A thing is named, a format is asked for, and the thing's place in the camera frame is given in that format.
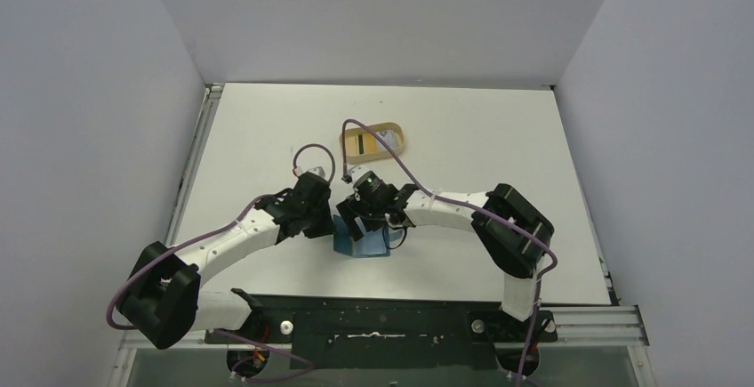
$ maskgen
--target blue object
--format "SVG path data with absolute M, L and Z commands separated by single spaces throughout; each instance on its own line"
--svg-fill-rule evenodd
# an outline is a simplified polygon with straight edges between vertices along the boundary
M 387 227 L 377 231 L 366 231 L 364 224 L 360 220 L 356 220 L 359 228 L 364 236 L 361 240 L 354 241 L 349 236 L 349 228 L 343 219 L 338 216 L 333 216 L 333 224 L 335 225 L 335 233 L 333 234 L 333 250 L 338 254 L 344 254 L 353 256 L 354 258 L 366 258 L 370 256 L 390 256 L 390 250 L 388 249 L 388 243 L 391 240 L 397 240 L 401 238 L 401 232 L 389 233 Z

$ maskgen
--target white backdrop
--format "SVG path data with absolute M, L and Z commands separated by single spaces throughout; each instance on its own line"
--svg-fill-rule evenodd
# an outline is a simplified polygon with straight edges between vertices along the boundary
M 207 82 L 513 88 L 555 84 L 603 2 L 163 1 Z
M 160 0 L 0 0 L 0 30 L 2 385 L 102 386 L 203 84 Z
M 752 385 L 751 0 L 606 0 L 557 87 L 658 384 Z

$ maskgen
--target gray wall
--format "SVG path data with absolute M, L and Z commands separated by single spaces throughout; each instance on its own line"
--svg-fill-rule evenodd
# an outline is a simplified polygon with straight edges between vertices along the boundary
M 752 0 L 606 0 L 557 86 L 661 386 L 752 385 Z
M 202 81 L 160 0 L 0 0 L 0 89 L 1 384 L 103 385 Z
M 521 87 L 557 82 L 603 0 L 163 1 L 207 82 Z

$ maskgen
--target wall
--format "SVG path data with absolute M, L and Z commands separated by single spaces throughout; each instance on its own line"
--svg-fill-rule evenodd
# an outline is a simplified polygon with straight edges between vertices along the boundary
M 752 385 L 751 0 L 606 0 L 557 86 L 663 386 Z
M 603 0 L 163 0 L 207 82 L 553 85 Z
M 160 0 L 0 0 L 2 385 L 101 386 L 203 83 Z

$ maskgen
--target white table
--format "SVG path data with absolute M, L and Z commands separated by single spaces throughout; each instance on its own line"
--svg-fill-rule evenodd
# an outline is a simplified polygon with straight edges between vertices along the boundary
M 340 157 L 344 118 L 396 122 L 402 155 L 434 190 L 518 189 L 555 225 L 560 264 L 545 276 L 551 303 L 608 304 L 603 272 L 555 98 L 550 91 L 330 85 L 225 86 L 177 234 L 178 242 L 233 219 L 252 198 L 292 187 L 293 153 L 319 142 Z M 321 165 L 317 149 L 300 158 Z M 370 167 L 398 188 L 408 180 L 392 160 Z M 331 207 L 351 192 L 335 175 Z M 503 275 L 476 235 L 412 229 L 387 258 L 333 251 L 332 238 L 303 236 L 259 251 L 207 283 L 251 294 L 499 301 Z

